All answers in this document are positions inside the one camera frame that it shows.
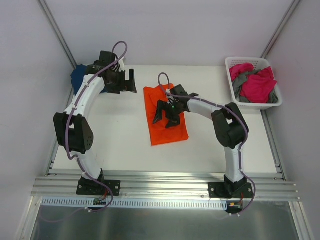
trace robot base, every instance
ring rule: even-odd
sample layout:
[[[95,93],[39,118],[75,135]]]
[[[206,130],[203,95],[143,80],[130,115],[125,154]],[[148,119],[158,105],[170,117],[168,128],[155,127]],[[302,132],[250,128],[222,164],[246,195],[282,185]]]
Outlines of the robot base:
[[[224,182],[209,182],[208,190],[210,198],[241,199],[242,194],[244,199],[252,199],[253,197],[252,185],[247,182],[246,178],[231,182],[224,175]]]
[[[109,187],[113,193],[113,196],[119,196],[121,186],[120,180],[105,180],[104,172],[101,170],[97,181]],[[103,196],[105,192],[105,187],[84,177],[81,177],[76,188],[77,195]]]

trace laundry basket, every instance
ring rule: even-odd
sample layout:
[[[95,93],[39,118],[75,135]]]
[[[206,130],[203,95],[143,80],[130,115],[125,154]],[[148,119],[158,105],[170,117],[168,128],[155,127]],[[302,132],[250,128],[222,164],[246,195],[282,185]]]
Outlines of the laundry basket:
[[[234,88],[232,86],[232,80],[230,76],[230,71],[229,69],[232,68],[233,66],[237,64],[245,64],[245,63],[250,63],[254,66],[254,70],[256,69],[265,69],[267,67],[270,67],[270,64],[267,60],[264,58],[258,58],[258,57],[227,57],[225,59],[225,67],[226,67],[226,72],[228,75],[228,81],[229,81],[229,86],[231,90],[231,98],[232,102],[236,103],[239,108],[242,109],[256,109],[256,110],[265,110],[271,107],[277,107],[282,104],[282,97],[280,93],[280,89],[278,84],[275,85],[273,91],[275,95],[278,97],[278,102],[277,103],[247,103],[247,102],[240,102],[239,99],[236,99]]]

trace orange cloth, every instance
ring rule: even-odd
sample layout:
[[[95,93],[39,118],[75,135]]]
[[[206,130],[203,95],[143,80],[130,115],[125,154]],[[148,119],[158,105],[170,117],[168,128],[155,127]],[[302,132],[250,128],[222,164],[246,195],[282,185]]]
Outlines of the orange cloth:
[[[168,89],[168,85],[163,85],[163,88]],[[165,93],[161,90],[160,86],[155,88],[145,87],[143,89],[144,92],[144,103],[145,103],[145,111],[146,111],[146,119],[148,121],[149,132],[151,145],[159,145],[159,144],[168,144],[179,141],[184,141],[189,138],[185,120],[185,114],[180,114],[180,125],[166,128],[169,120],[166,118],[165,111],[162,111],[162,120],[153,124],[156,111],[157,111],[157,103],[158,100],[162,100],[164,102],[168,101]]]

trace white wall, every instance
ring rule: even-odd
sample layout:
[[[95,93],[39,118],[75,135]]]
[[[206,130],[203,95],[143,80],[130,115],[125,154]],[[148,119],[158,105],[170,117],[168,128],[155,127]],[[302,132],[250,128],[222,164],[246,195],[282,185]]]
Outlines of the white wall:
[[[303,205],[320,238],[320,1],[303,0],[268,60],[283,105],[268,111],[288,179],[298,182]]]
[[[72,67],[36,0],[0,2],[0,239],[15,238]]]
[[[47,0],[78,63],[124,40],[128,65],[259,57],[292,0]]]

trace cable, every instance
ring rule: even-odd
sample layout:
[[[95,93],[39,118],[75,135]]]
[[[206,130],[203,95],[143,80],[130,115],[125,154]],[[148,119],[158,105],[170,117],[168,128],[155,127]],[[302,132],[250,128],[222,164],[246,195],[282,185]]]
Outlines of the cable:
[[[112,53],[115,53],[115,49],[116,49],[116,47],[117,47],[117,45],[118,44],[120,44],[120,43],[124,43],[123,41],[119,41],[119,42],[117,42],[114,46],[113,46],[113,48],[112,48]],[[112,68],[110,69],[110,70],[112,70],[113,72],[117,72],[117,71],[119,71],[119,69],[120,69],[120,64],[119,64],[119,62],[117,62],[115,65],[113,65],[112,66]]]
[[[102,182],[99,182],[98,180],[94,179],[92,176],[90,176],[86,170],[84,169],[84,167],[82,166],[81,162],[80,162],[80,158],[77,154],[71,156],[71,153],[70,153],[70,149],[69,149],[69,126],[70,126],[70,122],[71,122],[71,118],[72,116],[74,115],[75,111],[76,111],[76,107],[78,106],[78,103],[81,99],[81,97],[83,96],[83,94],[85,93],[86,89],[88,88],[89,84],[101,73],[103,73],[104,71],[108,70],[110,67],[116,65],[127,53],[128,51],[128,45],[125,41],[118,41],[112,48],[112,52],[114,52],[115,48],[119,45],[119,44],[124,44],[125,46],[125,50],[123,52],[123,54],[118,57],[114,62],[112,62],[111,64],[109,64],[108,66],[104,67],[103,69],[101,69],[100,71],[98,71],[95,75],[93,75],[90,80],[87,82],[87,85],[84,86],[84,88],[82,89],[82,91],[80,92],[80,94],[78,95],[77,99],[75,100],[74,102],[74,107],[72,108],[71,110],[71,113],[69,114],[69,117],[66,121],[66,126],[65,126],[65,149],[66,149],[66,155],[68,157],[69,160],[73,160],[76,158],[76,162],[78,163],[81,171],[92,181],[94,181],[95,183],[103,186],[106,191],[108,191],[111,195],[111,201],[109,201],[104,207],[98,209],[98,210],[93,210],[93,209],[90,209],[89,212],[92,212],[92,213],[97,213],[97,212],[100,212],[102,210],[104,210],[105,208],[107,208],[108,206],[111,205],[111,203],[113,202],[114,200],[114,194],[112,192],[112,190],[105,184],[103,184]],[[69,219],[70,217],[72,217],[74,214],[76,214],[77,212],[81,211],[81,210],[85,210],[87,209],[87,207],[83,208],[83,207],[80,207],[78,208],[77,210],[75,210],[74,212],[72,212],[70,215],[60,219],[60,220],[47,220],[45,218],[42,217],[42,208],[40,207],[40,210],[39,210],[39,218],[44,221],[44,222],[47,222],[47,223],[59,223],[59,222],[62,222],[62,221],[65,221],[67,219]]]
[[[164,87],[162,86],[162,84],[160,83],[160,77],[161,75],[165,75],[166,76],[166,79],[167,79],[167,82],[168,82],[168,89],[170,90],[170,80],[169,80],[169,76],[168,74],[166,74],[165,72],[161,72],[159,75],[158,75],[158,84],[161,88],[161,90],[164,92],[165,95],[167,96],[171,96],[171,97],[174,97],[174,98],[179,98],[179,99],[193,99],[193,100],[198,100],[200,102],[204,102],[206,104],[209,104],[211,106],[214,106],[214,107],[217,107],[217,108],[221,108],[221,109],[225,109],[228,113],[230,113],[232,116],[235,117],[235,119],[240,123],[240,125],[243,127],[243,130],[244,130],[244,133],[245,133],[245,137],[244,137],[244,140],[243,142],[239,145],[239,148],[238,148],[238,152],[239,152],[239,171],[241,172],[241,174],[247,178],[253,185],[253,196],[252,196],[252,199],[251,201],[248,203],[247,206],[245,206],[244,209],[242,209],[241,212],[243,212],[244,210],[246,210],[251,204],[252,202],[254,201],[255,197],[256,197],[256,184],[255,182],[252,180],[252,178],[248,177],[244,171],[243,171],[243,167],[242,167],[242,147],[244,146],[244,144],[246,143],[246,141],[248,140],[248,130],[245,126],[245,124],[241,121],[241,119],[233,112],[231,111],[229,108],[227,108],[226,106],[224,105],[219,105],[219,104],[216,104],[216,103],[213,103],[213,102],[210,102],[208,100],[205,100],[205,99],[202,99],[202,98],[198,98],[198,97],[194,97],[194,96],[179,96],[179,95],[174,95],[174,94],[171,94],[170,92],[167,92]]]
[[[106,199],[106,197],[107,197],[107,195],[108,195],[108,191],[107,190],[105,190],[105,192],[104,192],[104,194],[103,194],[103,196],[101,196],[101,197],[99,197],[99,202],[101,202],[101,201],[103,201],[103,200],[105,200]]]

